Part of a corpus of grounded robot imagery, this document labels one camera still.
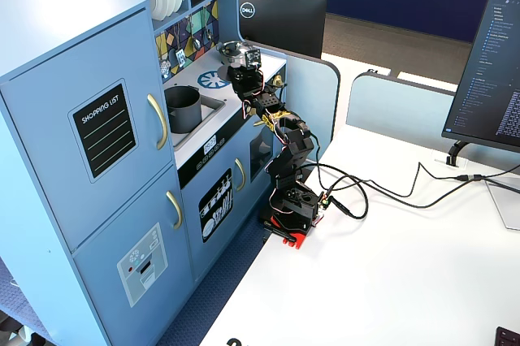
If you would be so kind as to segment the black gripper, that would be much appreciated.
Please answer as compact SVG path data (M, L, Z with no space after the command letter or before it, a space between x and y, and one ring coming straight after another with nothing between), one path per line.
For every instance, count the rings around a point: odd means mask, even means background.
M239 99L250 99L263 92L263 72L259 69L248 69L239 64L227 66L226 77Z

